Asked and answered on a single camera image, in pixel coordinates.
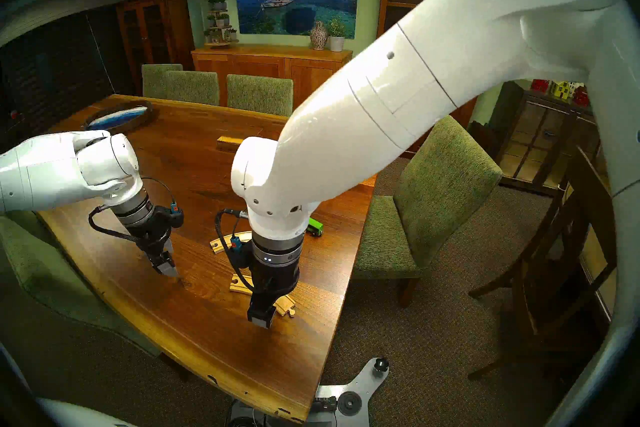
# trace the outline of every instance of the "patterned vase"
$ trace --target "patterned vase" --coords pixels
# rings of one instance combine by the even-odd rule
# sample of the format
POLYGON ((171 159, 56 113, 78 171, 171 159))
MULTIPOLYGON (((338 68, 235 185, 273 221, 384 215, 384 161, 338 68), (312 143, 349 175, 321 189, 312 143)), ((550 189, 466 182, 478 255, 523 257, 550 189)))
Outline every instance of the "patterned vase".
POLYGON ((326 31, 325 25, 321 20, 316 20, 315 28, 311 29, 311 45, 314 50, 324 50, 325 44, 327 43, 328 33, 326 31))

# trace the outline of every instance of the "vase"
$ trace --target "vase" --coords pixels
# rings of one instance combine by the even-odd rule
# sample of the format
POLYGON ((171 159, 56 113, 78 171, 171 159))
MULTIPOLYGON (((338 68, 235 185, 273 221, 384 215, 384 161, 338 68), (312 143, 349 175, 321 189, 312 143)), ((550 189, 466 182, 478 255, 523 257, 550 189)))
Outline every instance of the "vase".
POLYGON ((331 51, 342 51, 344 47, 344 36, 336 38, 335 36, 329 36, 329 49, 331 51))
POLYGON ((315 27, 311 29, 311 46, 314 50, 324 50, 327 43, 328 33, 321 20, 316 20, 315 27))

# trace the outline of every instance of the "plant stand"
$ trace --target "plant stand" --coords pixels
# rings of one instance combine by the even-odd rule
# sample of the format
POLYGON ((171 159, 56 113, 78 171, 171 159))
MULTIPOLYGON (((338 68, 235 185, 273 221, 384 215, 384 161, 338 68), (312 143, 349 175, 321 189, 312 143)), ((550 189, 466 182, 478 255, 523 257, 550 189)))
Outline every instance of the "plant stand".
MULTIPOLYGON (((210 15, 214 15, 216 17, 216 19, 220 18, 220 14, 222 13, 226 13, 226 10, 210 10, 209 14, 210 15)), ((211 28, 209 28, 210 31, 212 31, 213 29, 216 29, 217 31, 220 31, 220 42, 219 43, 205 43, 205 47, 206 48, 220 48, 220 47, 225 47, 225 46, 229 46, 232 43, 237 43, 238 40, 229 40, 229 41, 224 41, 225 38, 225 31, 227 29, 231 29, 233 28, 233 26, 231 24, 229 24, 228 26, 225 26, 223 28, 219 28, 218 26, 213 26, 211 28)))

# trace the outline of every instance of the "boat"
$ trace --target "boat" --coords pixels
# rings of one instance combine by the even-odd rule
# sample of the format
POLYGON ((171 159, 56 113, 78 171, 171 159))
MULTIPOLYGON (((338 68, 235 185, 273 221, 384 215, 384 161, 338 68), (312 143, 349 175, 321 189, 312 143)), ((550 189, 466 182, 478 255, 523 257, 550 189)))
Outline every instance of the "boat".
POLYGON ((277 8, 279 6, 287 6, 294 0, 267 0, 263 2, 262 8, 277 8))

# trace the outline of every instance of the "red decoration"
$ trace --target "red decoration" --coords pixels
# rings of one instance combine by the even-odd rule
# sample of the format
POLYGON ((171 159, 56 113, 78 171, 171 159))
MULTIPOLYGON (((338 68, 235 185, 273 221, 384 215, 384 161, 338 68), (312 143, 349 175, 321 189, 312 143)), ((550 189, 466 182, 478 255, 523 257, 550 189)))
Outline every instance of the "red decoration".
POLYGON ((575 88, 575 91, 573 93, 573 101, 576 105, 589 105, 589 95, 587 94, 587 88, 585 86, 579 86, 578 88, 575 88))
POLYGON ((546 93, 549 89, 549 82, 546 79, 534 79, 531 81, 531 89, 533 91, 540 91, 541 93, 546 93))

